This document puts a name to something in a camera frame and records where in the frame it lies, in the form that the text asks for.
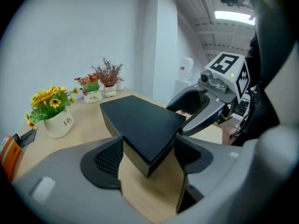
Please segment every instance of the orange box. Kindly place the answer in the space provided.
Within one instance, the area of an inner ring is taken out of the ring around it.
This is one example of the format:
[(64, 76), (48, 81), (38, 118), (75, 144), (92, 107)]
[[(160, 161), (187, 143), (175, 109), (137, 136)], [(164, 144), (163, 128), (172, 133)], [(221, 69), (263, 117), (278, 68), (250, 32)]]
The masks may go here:
[(12, 136), (4, 137), (0, 144), (0, 163), (6, 177), (10, 181), (14, 170), (14, 164), (20, 151), (20, 146), (15, 142)]

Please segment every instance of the artificial flower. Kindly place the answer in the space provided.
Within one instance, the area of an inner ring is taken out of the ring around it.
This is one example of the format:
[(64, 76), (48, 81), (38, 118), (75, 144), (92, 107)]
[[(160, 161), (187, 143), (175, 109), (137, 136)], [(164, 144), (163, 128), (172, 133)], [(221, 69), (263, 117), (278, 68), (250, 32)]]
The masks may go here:
[(55, 93), (49, 94), (49, 92), (45, 90), (41, 90), (42, 98), (37, 99), (36, 101), (31, 103), (32, 107), (37, 107), (39, 104), (43, 103), (44, 101), (47, 101), (48, 99), (51, 99)]
[(26, 119), (26, 122), (30, 122), (30, 116), (28, 113), (25, 113), (25, 119)]
[(79, 91), (78, 91), (78, 89), (76, 87), (74, 88), (74, 93), (75, 94), (79, 94)]
[(70, 100), (71, 100), (72, 104), (74, 104), (76, 102), (76, 100), (75, 100), (75, 98), (73, 96), (70, 98)]
[(50, 100), (50, 106), (52, 106), (53, 108), (58, 108), (60, 104), (61, 104), (61, 101), (59, 99), (51, 99)]
[(93, 77), (93, 76), (90, 76), (88, 79), (89, 79), (90, 82), (96, 82), (96, 78)]
[(88, 77), (83, 78), (82, 82), (85, 83), (85, 84), (87, 84), (89, 82), (89, 78)]
[(27, 123), (29, 127), (31, 127), (32, 129), (36, 129), (36, 126), (33, 122), (28, 122)]
[(58, 88), (58, 91), (59, 91), (60, 93), (64, 93), (64, 92), (68, 91), (68, 89), (66, 89), (66, 87), (63, 86), (63, 87), (61, 87), (61, 88)]
[(103, 57), (104, 66), (92, 66), (94, 69), (94, 74), (97, 80), (100, 80), (101, 83), (106, 87), (111, 87), (122, 82), (123, 78), (121, 77), (121, 70), (123, 64), (115, 65), (111, 63), (111, 60), (107, 60)]
[(33, 103), (33, 102), (37, 101), (37, 100), (40, 99), (40, 98), (41, 98), (41, 94), (40, 94), (40, 93), (36, 93), (36, 94), (34, 94), (34, 95), (31, 97), (31, 102)]
[(50, 90), (50, 94), (55, 94), (57, 91), (60, 90), (60, 88), (56, 85), (51, 85), (49, 90)]

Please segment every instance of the small plant pot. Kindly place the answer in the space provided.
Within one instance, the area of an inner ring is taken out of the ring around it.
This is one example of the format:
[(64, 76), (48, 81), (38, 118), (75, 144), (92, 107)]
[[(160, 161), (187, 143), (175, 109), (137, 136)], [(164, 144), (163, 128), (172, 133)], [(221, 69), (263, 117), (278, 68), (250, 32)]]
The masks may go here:
[(55, 117), (44, 120), (43, 122), (48, 135), (53, 139), (60, 139), (70, 131), (74, 124), (74, 118), (66, 109), (63, 109)]
[(115, 86), (105, 87), (104, 91), (105, 91), (105, 97), (106, 98), (116, 96), (116, 88), (115, 88)]
[(91, 91), (84, 96), (86, 104), (95, 103), (103, 99), (101, 91)]
[(119, 82), (115, 85), (115, 88), (117, 91), (122, 91), (124, 89), (123, 87), (123, 83), (122, 82)]

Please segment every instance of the potted plant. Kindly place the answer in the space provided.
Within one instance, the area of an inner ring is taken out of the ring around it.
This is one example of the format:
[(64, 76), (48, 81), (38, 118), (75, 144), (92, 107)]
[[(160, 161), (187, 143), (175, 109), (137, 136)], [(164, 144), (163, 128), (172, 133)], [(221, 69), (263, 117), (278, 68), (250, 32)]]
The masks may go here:
[(78, 94), (77, 88), (69, 91), (53, 85), (46, 91), (42, 89), (31, 98), (32, 112), (25, 114), (27, 124), (36, 129), (35, 124), (43, 120), (51, 138), (64, 137), (74, 124), (74, 118), (66, 109), (66, 106), (75, 103), (72, 94)]
[(95, 75), (87, 75), (84, 78), (76, 78), (75, 81), (81, 86), (86, 104), (98, 102), (103, 99), (98, 78)]
[(111, 60), (103, 59), (103, 67), (101, 66), (92, 66), (95, 70), (94, 75), (101, 81), (101, 83), (105, 86), (104, 92), (105, 97), (116, 96), (115, 85), (119, 82), (123, 82), (123, 78), (121, 78), (120, 73), (123, 67), (123, 64), (115, 65), (111, 64)]

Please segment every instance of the white wall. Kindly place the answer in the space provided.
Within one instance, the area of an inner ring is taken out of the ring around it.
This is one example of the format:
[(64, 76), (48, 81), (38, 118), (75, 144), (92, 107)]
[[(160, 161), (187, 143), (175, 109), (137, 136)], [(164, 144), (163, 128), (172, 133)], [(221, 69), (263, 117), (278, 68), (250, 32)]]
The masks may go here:
[(178, 66), (178, 11), (176, 0), (158, 0), (157, 46), (153, 98), (167, 105), (171, 100)]
[(194, 60), (191, 82), (196, 83), (200, 72), (207, 65), (206, 54), (195, 32), (178, 12), (178, 60), (180, 61), (184, 56)]
[(152, 98), (154, 92), (154, 72), (157, 45), (157, 11), (158, 0), (148, 0), (145, 13), (142, 94)]
[(0, 138), (24, 124), (30, 98), (74, 86), (101, 56), (124, 63), (125, 86), (141, 87), (146, 0), (27, 0), (0, 43)]

